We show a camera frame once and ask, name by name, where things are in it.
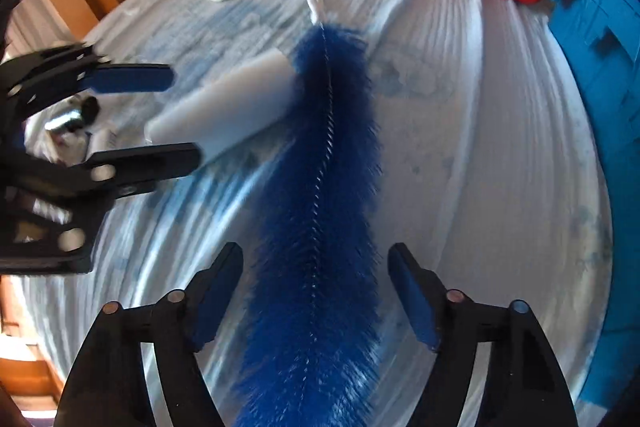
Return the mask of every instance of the metal pin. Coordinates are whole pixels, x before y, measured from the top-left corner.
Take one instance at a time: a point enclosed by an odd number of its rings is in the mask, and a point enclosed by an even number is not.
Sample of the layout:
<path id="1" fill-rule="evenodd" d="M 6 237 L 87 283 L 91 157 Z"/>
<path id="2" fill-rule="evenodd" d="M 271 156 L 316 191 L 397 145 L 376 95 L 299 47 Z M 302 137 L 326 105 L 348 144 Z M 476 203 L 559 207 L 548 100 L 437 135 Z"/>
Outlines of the metal pin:
<path id="1" fill-rule="evenodd" d="M 447 301 L 449 302 L 462 302 L 466 296 L 460 290 L 449 290 L 447 292 Z"/>
<path id="2" fill-rule="evenodd" d="M 181 302 L 184 299 L 184 292 L 182 290 L 174 290 L 166 296 L 166 299 L 172 303 Z"/>
<path id="3" fill-rule="evenodd" d="M 22 84 L 16 84 L 14 87 L 12 87 L 9 90 L 9 92 L 6 94 L 6 97 L 11 98 L 12 96 L 18 94 L 21 89 L 22 89 Z"/>
<path id="4" fill-rule="evenodd" d="M 58 236 L 58 247 L 65 252 L 71 252 L 84 245 L 86 237 L 82 229 L 65 230 Z"/>
<path id="5" fill-rule="evenodd" d="M 107 304 L 105 304 L 102 307 L 102 312 L 107 314 L 107 315 L 112 315 L 116 311 L 118 311 L 119 307 L 120 307 L 120 303 L 118 303 L 116 301 L 107 302 Z"/>
<path id="6" fill-rule="evenodd" d="M 113 165 L 98 165 L 91 169 L 91 179 L 94 182 L 110 180 L 116 175 L 116 168 Z"/>

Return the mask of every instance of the white bed sheet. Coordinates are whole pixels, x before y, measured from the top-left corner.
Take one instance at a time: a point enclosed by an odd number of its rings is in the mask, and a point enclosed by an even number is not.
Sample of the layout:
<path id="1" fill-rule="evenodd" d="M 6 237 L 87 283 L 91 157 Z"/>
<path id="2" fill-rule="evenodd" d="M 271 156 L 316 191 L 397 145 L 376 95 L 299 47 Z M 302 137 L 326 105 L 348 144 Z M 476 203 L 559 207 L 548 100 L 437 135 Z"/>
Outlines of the white bed sheet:
<path id="1" fill-rule="evenodd" d="M 611 268 L 609 202 L 588 119 L 546 16 L 505 0 L 325 0 L 369 43 L 383 182 L 372 216 L 385 257 L 402 241 L 448 287 L 476 301 L 525 299 L 542 324 L 574 399 L 606 310 Z M 205 78 L 279 47 L 308 28 L 305 0 L 127 0 L 89 35 L 116 60 L 167 62 L 162 94 L 104 96 L 96 128 L 118 146 L 143 143 L 142 126 Z M 34 117 L 27 146 L 42 154 Z M 20 279 L 46 350 L 67 374 L 103 303 L 155 302 L 238 242 L 250 265 L 254 194 L 280 149 L 278 126 L 154 194 L 120 200 L 106 218 L 87 275 Z M 198 356 L 227 425 L 245 329 L 242 278 L 216 340 Z M 380 384 L 373 426 L 402 427 L 433 356 L 410 330 L 380 267 Z M 481 349 L 462 426 L 481 398 Z M 145 370 L 159 426 L 170 425 L 150 350 Z"/>

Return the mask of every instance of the blue stain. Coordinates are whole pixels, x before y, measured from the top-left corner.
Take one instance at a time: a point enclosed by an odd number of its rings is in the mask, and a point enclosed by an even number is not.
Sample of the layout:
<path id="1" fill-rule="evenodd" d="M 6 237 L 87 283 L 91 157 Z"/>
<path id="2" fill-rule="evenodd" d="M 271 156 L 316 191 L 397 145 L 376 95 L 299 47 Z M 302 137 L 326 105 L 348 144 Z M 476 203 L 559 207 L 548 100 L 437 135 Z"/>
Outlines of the blue stain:
<path id="1" fill-rule="evenodd" d="M 423 49 L 395 41 L 386 42 L 372 57 L 370 70 L 374 90 L 388 98 L 446 99 L 455 86 L 425 58 Z"/>
<path id="2" fill-rule="evenodd" d="M 364 43 L 312 28 L 296 50 L 290 147 L 262 195 L 236 427 L 365 427 L 377 381 L 379 174 Z"/>

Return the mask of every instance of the black bracket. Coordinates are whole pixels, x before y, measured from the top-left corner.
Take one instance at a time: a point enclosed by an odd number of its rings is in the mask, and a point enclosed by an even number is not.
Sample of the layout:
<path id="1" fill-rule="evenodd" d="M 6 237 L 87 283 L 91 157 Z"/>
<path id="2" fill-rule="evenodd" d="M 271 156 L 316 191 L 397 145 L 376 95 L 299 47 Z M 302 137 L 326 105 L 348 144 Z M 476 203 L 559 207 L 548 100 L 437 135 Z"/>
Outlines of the black bracket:
<path id="1" fill-rule="evenodd" d="M 446 290 L 408 248 L 389 250 L 388 270 L 418 340 L 436 362 L 409 427 L 456 427 L 478 343 L 492 343 L 476 427 L 577 427 L 574 405 L 545 333 L 521 300 L 507 308 Z"/>
<path id="2" fill-rule="evenodd" d="M 90 271 L 95 237 L 115 200 L 186 176 L 201 158 L 187 143 L 100 152 L 66 167 L 24 151 L 22 122 L 81 90 L 158 91 L 173 78 L 169 66 L 111 64 L 82 44 L 0 66 L 0 272 Z"/>
<path id="3" fill-rule="evenodd" d="M 242 275 L 242 250 L 227 243 L 187 288 L 156 304 L 102 307 L 66 381 L 54 427 L 155 427 L 140 343 L 152 343 L 176 427 L 224 427 L 194 353 L 213 340 Z"/>

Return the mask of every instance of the bed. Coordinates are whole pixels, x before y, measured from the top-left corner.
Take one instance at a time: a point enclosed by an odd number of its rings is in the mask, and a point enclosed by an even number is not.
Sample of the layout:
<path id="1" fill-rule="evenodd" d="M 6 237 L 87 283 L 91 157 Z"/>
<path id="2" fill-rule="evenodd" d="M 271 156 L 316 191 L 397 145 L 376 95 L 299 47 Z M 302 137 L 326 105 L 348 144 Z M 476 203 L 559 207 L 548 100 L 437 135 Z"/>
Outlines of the bed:
<path id="1" fill-rule="evenodd" d="M 381 254 L 402 241 L 447 287 L 477 301 L 525 299 L 556 352 L 572 398 L 582 390 L 604 321 L 612 271 L 607 186 L 578 87 L 548 14 L 506 0 L 325 0 L 330 17 L 368 42 L 383 182 L 371 217 Z M 165 62 L 159 94 L 103 95 L 93 131 L 119 148 L 144 143 L 144 123 L 208 79 L 271 47 L 290 54 L 310 26 L 305 0 L 127 0 L 88 36 L 115 60 Z M 26 145 L 44 155 L 33 117 Z M 255 196 L 282 149 L 277 124 L 214 162 L 110 212 L 87 275 L 18 279 L 44 347 L 68 374 L 101 306 L 155 302 L 209 266 L 226 241 L 251 264 Z M 382 361 L 372 426 L 404 426 L 433 356 L 417 342 L 381 263 Z M 216 340 L 198 361 L 226 425 L 246 328 L 245 270 Z M 144 352 L 159 426 L 170 421 Z M 475 422 L 482 367 L 460 425 Z"/>

